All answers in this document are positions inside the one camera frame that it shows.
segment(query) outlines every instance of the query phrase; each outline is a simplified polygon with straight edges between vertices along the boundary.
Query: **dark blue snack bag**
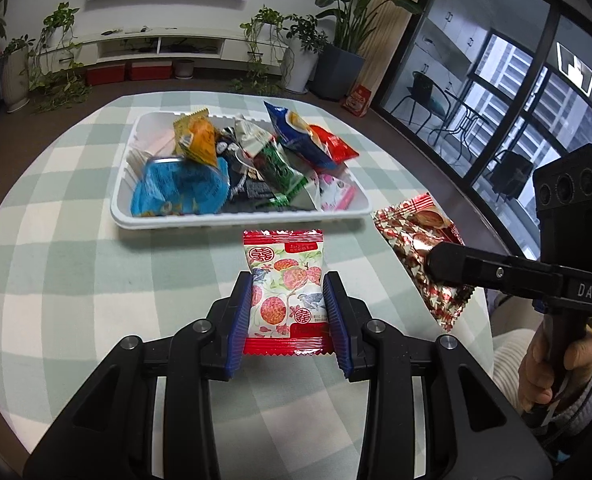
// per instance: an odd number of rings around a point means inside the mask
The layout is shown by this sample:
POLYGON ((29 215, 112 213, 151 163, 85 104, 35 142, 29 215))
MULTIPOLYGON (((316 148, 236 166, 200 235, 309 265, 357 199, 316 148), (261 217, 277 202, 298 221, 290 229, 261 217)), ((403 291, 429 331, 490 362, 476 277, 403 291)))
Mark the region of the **dark blue snack bag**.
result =
POLYGON ((297 113, 270 105, 268 102, 265 102, 265 106, 276 134, 285 148, 298 153, 316 169, 335 170, 338 167, 325 151, 316 133, 297 113))
POLYGON ((132 196, 132 216, 217 213, 229 193, 227 161, 218 169, 184 157, 152 158, 132 196))

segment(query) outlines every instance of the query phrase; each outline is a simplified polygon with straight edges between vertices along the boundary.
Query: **red snack package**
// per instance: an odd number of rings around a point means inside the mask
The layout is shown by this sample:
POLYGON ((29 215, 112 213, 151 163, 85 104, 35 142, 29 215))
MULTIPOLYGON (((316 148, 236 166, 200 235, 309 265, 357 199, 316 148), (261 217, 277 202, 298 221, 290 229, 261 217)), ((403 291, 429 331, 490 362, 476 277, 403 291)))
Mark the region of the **red snack package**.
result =
POLYGON ((344 140, 328 132, 326 129, 315 124, 310 124, 309 127, 318 136, 323 145, 327 147, 329 156, 336 164, 342 164, 345 160, 355 158, 359 155, 344 140))
POLYGON ((376 211, 374 223, 396 251, 431 315, 449 332, 474 288, 435 283, 425 273, 425 259, 431 248, 440 242, 464 245, 453 222, 436 206, 431 195, 424 193, 376 211))
POLYGON ((356 117, 362 117, 367 113, 370 99, 371 90, 362 85, 358 85, 345 99, 343 108, 349 110, 356 117))
POLYGON ((245 354, 333 352, 321 287, 323 232, 245 231, 253 275, 245 354))

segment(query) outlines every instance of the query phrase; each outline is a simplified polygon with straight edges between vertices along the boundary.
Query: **tv stand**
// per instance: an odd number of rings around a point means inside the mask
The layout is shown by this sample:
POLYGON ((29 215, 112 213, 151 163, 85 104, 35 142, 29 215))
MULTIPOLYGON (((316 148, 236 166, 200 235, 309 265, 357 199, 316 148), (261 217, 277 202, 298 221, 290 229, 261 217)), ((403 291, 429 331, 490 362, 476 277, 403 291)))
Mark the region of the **tv stand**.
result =
MULTIPOLYGON (((84 66, 103 62, 139 59, 211 59, 248 62, 250 48, 241 32, 217 28, 131 28, 107 34, 74 37, 81 47, 73 55, 63 49, 52 48, 41 59, 43 72, 58 72, 73 59, 84 66)), ((263 64, 278 67, 285 45, 271 46, 269 41, 258 41, 263 64)))

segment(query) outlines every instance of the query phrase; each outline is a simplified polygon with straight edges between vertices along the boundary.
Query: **tray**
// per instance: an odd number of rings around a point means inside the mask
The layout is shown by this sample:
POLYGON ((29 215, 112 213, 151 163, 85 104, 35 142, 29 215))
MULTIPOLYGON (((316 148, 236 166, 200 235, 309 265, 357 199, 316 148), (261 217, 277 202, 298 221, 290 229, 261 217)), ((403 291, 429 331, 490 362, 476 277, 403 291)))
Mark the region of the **tray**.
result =
MULTIPOLYGON (((130 205, 132 195, 142 173, 144 160, 135 156, 138 143, 150 144, 162 137, 173 137, 173 122, 178 120, 180 112, 150 112, 141 115, 132 127, 130 138, 122 154, 118 177, 112 194, 110 212, 114 221, 124 229, 161 229, 191 226, 230 226, 247 224, 277 224, 282 222, 319 222, 337 219, 362 218, 371 215, 372 206, 369 197, 351 171, 343 164, 334 176, 357 187, 356 195, 349 208, 344 211, 282 211, 253 213, 218 213, 207 215, 156 216, 139 218, 132 216, 130 205)), ((234 115, 210 115, 209 120, 217 128, 234 125, 234 115)), ((252 123, 270 132, 273 125, 267 121, 251 120, 252 123)))

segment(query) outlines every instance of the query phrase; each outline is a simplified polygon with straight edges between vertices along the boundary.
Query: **checkered tablecloth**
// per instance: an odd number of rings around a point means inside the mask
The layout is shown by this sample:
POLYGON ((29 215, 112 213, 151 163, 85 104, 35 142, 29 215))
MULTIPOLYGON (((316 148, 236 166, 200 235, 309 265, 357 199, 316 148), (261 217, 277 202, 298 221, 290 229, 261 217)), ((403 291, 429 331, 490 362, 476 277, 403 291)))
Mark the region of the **checkered tablecloth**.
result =
MULTIPOLYGON (((425 191, 389 154, 326 111, 268 100, 326 127, 361 153, 351 171, 375 208, 425 191)), ((109 213, 134 121, 150 111, 205 106, 214 114, 267 119, 259 97, 125 96, 57 139, 0 207, 0 410, 27 449, 123 336, 173 335, 228 296, 246 270, 241 227, 127 232, 109 213)), ((369 218, 316 226, 325 233, 325 270, 338 270, 349 295, 362 298, 374 317, 407 335, 434 339, 441 333, 369 218)), ((491 332, 480 290, 452 333, 490 372, 491 332)), ((345 381, 335 356, 246 356, 233 381, 211 384, 211 397, 225 480, 355 478, 367 383, 345 381)), ((159 388, 153 445, 159 475, 162 398, 159 388)), ((424 420, 417 414, 422 474, 424 420)))

